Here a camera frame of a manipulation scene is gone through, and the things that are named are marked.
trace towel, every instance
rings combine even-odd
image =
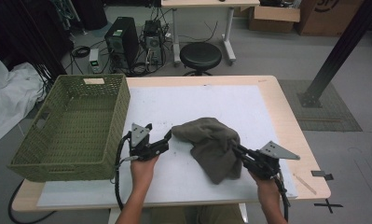
[[[241,160],[232,150],[241,139],[237,132],[217,119],[201,118],[173,126],[172,134],[193,144],[192,157],[213,183],[219,184],[226,177],[241,177]]]

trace human hand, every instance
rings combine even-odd
[[[150,161],[131,161],[132,191],[147,192],[154,175],[158,157]]]
[[[280,193],[275,180],[262,180],[252,172],[249,172],[258,186],[258,200],[262,206],[279,206]]]

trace white paper sheet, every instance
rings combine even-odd
[[[202,117],[217,118],[237,131],[245,147],[260,149],[270,140],[280,144],[257,86],[132,88],[124,134],[133,122],[141,126],[152,123],[152,143],[162,139],[173,125]],[[145,203],[257,201],[255,182],[246,169],[242,169],[240,179],[225,179],[215,185],[190,155],[191,144],[173,137],[169,146],[156,164]],[[128,155],[126,145],[122,158]],[[287,195],[295,198],[296,188],[284,160],[281,167]],[[121,198],[126,202],[131,193],[129,162],[124,162],[119,169],[119,183]],[[116,207],[114,185],[109,180],[48,182],[37,204],[39,207],[77,205]]]

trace chair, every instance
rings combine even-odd
[[[212,74],[206,71],[220,64],[221,58],[221,51],[215,45],[204,42],[188,44],[180,50],[180,60],[185,67],[195,70],[183,76],[202,76],[202,74],[211,76]]]

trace wooden table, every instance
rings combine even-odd
[[[232,18],[234,14],[234,7],[254,7],[258,6],[259,0],[227,0],[221,2],[219,0],[162,0],[162,7],[171,7],[173,9],[173,56],[174,62],[180,63],[180,46],[179,36],[177,33],[177,8],[179,7],[228,7],[228,17],[226,33],[223,34],[224,46],[226,47],[227,55],[231,64],[236,61],[235,53],[229,42],[229,34],[231,31]]]
[[[319,165],[314,159],[305,136],[299,128],[290,105],[287,103],[275,77],[131,77],[127,80],[130,87],[175,87],[208,84],[258,86],[281,146],[291,149],[291,151],[301,157],[300,161],[287,161],[298,193],[296,199],[325,199],[330,196],[331,192],[324,178],[311,175],[310,171],[320,170]],[[44,183],[34,183],[25,180],[14,200],[13,209],[24,212],[48,210],[36,206],[44,185]],[[85,209],[85,207],[66,207],[63,209]]]

